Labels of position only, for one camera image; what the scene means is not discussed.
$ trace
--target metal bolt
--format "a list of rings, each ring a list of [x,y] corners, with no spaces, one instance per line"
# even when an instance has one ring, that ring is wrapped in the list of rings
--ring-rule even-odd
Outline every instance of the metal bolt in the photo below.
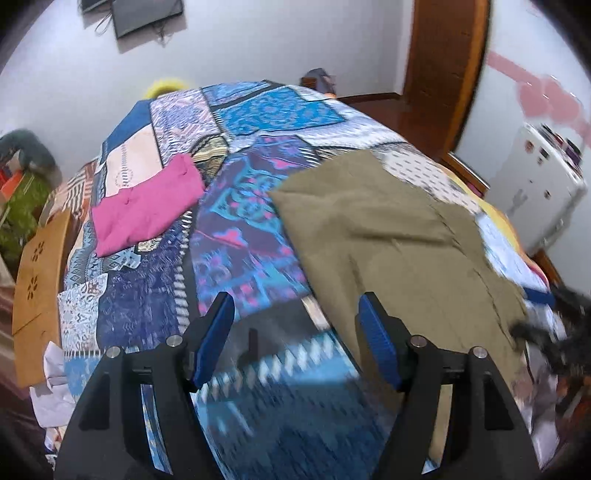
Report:
[[[481,346],[474,347],[472,349],[472,353],[474,354],[474,356],[477,356],[478,358],[486,358],[488,356],[486,348],[483,348]]]
[[[180,335],[171,335],[166,339],[166,345],[168,346],[179,346],[183,343],[183,337]]]
[[[417,348],[422,348],[426,346],[427,339],[421,335],[413,335],[410,337],[410,343]]]
[[[118,346],[111,346],[106,351],[106,356],[109,358],[115,358],[117,355],[121,353],[121,348]]]

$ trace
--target folded brown fabric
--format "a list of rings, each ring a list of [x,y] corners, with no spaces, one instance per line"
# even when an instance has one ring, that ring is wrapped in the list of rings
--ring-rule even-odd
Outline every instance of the folded brown fabric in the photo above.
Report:
[[[386,311],[439,348],[480,345],[507,382],[519,355],[509,326],[525,318],[519,288],[488,264],[473,216],[388,174],[369,151],[296,173],[271,192],[308,281],[365,376],[395,408],[362,332],[359,296],[374,291]],[[440,400],[433,458],[440,458],[450,390]]]

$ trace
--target pink cloth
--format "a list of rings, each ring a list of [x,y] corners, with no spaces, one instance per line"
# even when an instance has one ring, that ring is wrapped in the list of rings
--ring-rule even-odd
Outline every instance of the pink cloth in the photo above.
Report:
[[[177,154],[150,179],[103,198],[92,208],[97,257],[161,235],[203,192],[201,174],[191,157]]]

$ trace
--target wooden door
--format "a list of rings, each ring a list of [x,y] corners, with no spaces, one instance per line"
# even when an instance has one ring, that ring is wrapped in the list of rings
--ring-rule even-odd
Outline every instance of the wooden door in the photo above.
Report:
[[[490,0],[415,0],[404,100],[411,142],[446,159],[472,101],[488,30]]]

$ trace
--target floor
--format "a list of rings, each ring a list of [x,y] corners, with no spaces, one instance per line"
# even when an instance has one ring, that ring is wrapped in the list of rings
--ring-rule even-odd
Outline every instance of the floor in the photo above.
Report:
[[[397,131],[428,157],[438,161],[446,135],[440,117],[425,109],[412,108],[403,100],[372,100],[352,107]]]

